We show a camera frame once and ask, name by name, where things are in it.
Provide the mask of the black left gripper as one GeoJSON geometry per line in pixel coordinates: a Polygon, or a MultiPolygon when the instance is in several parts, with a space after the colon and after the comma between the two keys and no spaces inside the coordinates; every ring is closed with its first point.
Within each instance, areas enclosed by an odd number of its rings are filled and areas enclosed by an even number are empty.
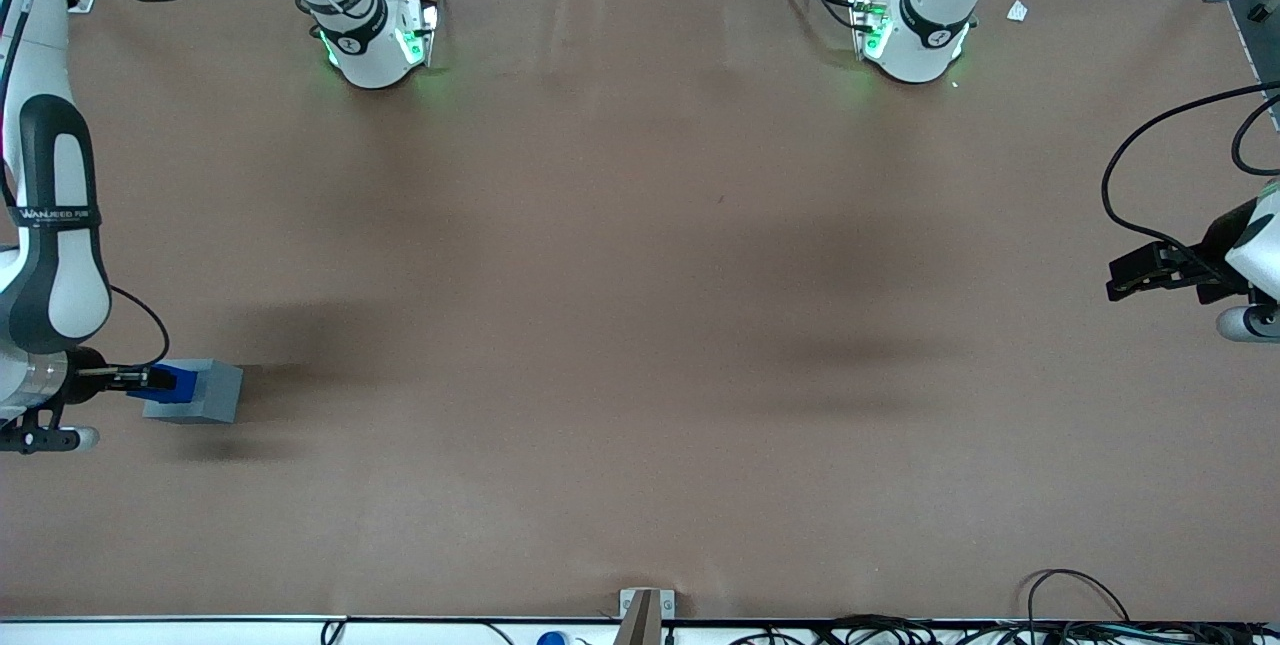
{"type": "Polygon", "coordinates": [[[1226,262],[1226,253],[1245,232],[1256,203],[1257,198],[1245,200],[1225,215],[1215,218],[1202,241],[1192,248],[1202,259],[1204,267],[1212,267],[1216,275],[1210,275],[1199,284],[1199,266],[1184,250],[1169,241],[1149,241],[1108,264],[1111,279],[1106,282],[1107,299],[1120,302],[1143,291],[1178,291],[1196,285],[1196,296],[1202,306],[1229,297],[1245,297],[1251,306],[1258,303],[1245,276],[1226,262]]]}

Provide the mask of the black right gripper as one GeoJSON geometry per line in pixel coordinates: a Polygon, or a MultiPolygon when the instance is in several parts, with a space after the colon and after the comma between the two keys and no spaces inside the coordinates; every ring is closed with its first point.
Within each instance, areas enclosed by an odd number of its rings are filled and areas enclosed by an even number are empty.
{"type": "Polygon", "coordinates": [[[118,393],[172,393],[179,379],[168,366],[108,363],[97,349],[77,346],[65,352],[64,403],[81,404],[105,390],[118,393]]]}

